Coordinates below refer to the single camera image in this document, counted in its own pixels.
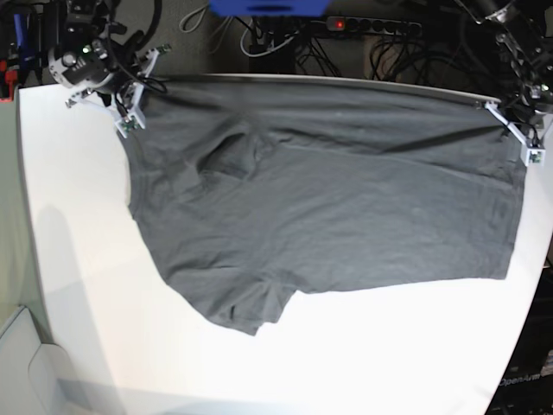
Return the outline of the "dark grey t-shirt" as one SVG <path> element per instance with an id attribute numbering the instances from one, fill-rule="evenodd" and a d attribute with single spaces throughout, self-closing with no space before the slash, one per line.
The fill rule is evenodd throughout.
<path id="1" fill-rule="evenodd" d="M 122 141 L 163 282 L 255 335 L 292 296 L 504 279 L 526 168 L 486 109 L 360 86 L 177 82 Z"/>

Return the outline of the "red clamp at table corner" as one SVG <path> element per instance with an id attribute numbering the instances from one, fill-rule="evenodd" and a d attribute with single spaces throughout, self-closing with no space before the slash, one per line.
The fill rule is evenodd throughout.
<path id="1" fill-rule="evenodd" d="M 1 102 L 12 102 L 15 96 L 16 86 L 18 84 L 18 69 L 11 67 L 7 60 L 1 60 Z"/>

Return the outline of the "blue box at top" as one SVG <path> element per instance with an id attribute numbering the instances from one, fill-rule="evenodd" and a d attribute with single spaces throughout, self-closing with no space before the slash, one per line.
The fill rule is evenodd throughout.
<path id="1" fill-rule="evenodd" d="M 321 16 L 329 0 L 211 0 L 219 16 Z"/>

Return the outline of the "black power strip red light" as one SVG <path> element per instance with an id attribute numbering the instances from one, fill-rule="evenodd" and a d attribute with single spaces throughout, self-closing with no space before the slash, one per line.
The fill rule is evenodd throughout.
<path id="1" fill-rule="evenodd" d="M 423 26 L 418 22 L 374 19 L 365 17 L 329 16 L 325 24 L 332 32 L 360 35 L 409 35 L 419 37 Z"/>

